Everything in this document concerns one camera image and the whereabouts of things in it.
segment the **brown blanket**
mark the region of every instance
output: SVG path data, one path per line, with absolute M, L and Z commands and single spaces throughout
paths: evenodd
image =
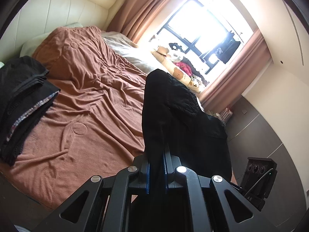
M 142 154 L 146 75 L 115 54 L 95 27 L 55 29 L 33 58 L 61 88 L 1 172 L 23 193 L 56 208 L 92 175 L 115 175 Z

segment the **folded black clothing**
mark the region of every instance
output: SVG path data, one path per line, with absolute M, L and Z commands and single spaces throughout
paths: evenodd
M 37 125 L 49 107 L 52 106 L 54 99 L 58 93 L 48 100 L 45 104 L 39 107 L 34 113 L 24 119 L 20 125 L 15 129 L 10 141 L 1 148 L 0 159 L 7 163 L 9 166 L 13 166 L 15 160 L 19 154 L 21 154 L 24 146 L 24 142 L 31 132 L 31 130 Z
M 152 180 L 162 176 L 159 167 L 166 145 L 171 155 L 197 174 L 231 180 L 224 123 L 204 113 L 184 84 L 158 69 L 146 78 L 142 129 Z
M 12 59 L 0 69 L 0 84 L 5 88 L 0 91 L 0 159 L 10 166 L 60 91 L 46 80 L 47 73 L 28 56 Z
M 0 123 L 3 114 L 14 106 L 14 99 L 31 87 L 42 85 L 48 70 L 37 60 L 24 56 L 10 59 L 0 69 Z

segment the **headboard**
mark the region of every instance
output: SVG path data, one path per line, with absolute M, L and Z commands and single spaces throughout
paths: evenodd
M 124 0 L 29 0 L 0 40 L 0 61 L 19 55 L 29 39 L 75 22 L 105 30 Z

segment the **cable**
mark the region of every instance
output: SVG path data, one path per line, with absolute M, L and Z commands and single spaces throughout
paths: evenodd
M 261 179 L 263 179 L 271 170 L 273 170 L 273 168 L 269 169 L 261 178 L 258 179 L 258 181 L 248 190 L 248 192 L 244 195 L 244 197 L 247 196 L 247 194 L 249 194 L 252 189 L 260 182 Z

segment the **silver screw head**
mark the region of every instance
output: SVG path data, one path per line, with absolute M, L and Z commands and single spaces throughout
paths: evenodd
M 223 178 L 222 178 L 220 175 L 215 175 L 215 176 L 213 177 L 213 180 L 214 180 L 215 182 L 220 183 L 220 182 L 223 181 Z
M 179 173 L 185 173 L 187 171 L 186 167 L 184 166 L 179 166 L 176 168 L 177 172 Z
M 129 166 L 128 167 L 128 171 L 133 173 L 133 172 L 136 172 L 137 171 L 137 167 L 136 166 Z
M 98 175 L 94 175 L 91 177 L 92 182 L 99 182 L 101 180 L 101 177 Z

